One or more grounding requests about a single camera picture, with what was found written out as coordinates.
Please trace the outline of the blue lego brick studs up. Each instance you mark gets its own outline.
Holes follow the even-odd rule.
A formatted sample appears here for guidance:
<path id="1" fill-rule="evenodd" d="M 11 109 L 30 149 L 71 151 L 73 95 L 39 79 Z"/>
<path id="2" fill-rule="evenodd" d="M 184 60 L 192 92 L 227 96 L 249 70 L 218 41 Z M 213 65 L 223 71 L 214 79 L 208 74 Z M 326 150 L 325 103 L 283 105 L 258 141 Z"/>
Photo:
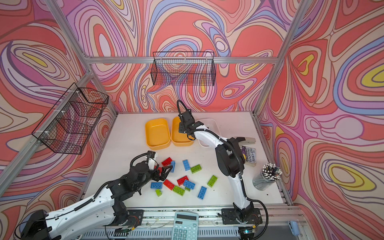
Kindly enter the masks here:
<path id="1" fill-rule="evenodd" d="M 189 171 L 191 169 L 188 160 L 183 160 L 183 166 L 184 166 L 185 171 Z"/>

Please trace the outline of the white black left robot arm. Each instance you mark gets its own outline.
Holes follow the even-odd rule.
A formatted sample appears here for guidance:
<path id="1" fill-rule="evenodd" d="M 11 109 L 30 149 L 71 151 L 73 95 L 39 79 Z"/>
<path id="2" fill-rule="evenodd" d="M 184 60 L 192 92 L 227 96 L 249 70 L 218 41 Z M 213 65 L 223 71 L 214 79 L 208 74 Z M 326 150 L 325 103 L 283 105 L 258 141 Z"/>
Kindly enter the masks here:
<path id="1" fill-rule="evenodd" d="M 62 209 L 38 210 L 21 223 L 19 240 L 72 240 L 98 227 L 124 225 L 129 212 L 124 201 L 150 181 L 165 181 L 172 166 L 160 167 L 153 151 L 134 157 L 127 174 L 102 184 L 91 196 Z"/>

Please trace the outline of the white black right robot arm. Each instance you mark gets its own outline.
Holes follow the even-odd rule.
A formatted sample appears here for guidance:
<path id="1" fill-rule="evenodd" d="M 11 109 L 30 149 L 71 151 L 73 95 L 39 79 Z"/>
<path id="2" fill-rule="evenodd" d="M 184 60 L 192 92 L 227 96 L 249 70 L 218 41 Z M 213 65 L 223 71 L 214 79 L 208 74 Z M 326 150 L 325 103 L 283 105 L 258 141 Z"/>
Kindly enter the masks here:
<path id="1" fill-rule="evenodd" d="M 217 163 L 220 171 L 229 178 L 234 193 L 234 212 L 240 223 L 250 218 L 254 204 L 248 200 L 243 182 L 245 158 L 240 147 L 241 144 L 253 144 L 254 138 L 224 138 L 211 131 L 202 122 L 195 121 L 192 111 L 186 110 L 178 114 L 179 133 L 186 134 L 190 140 L 199 140 L 215 149 Z"/>

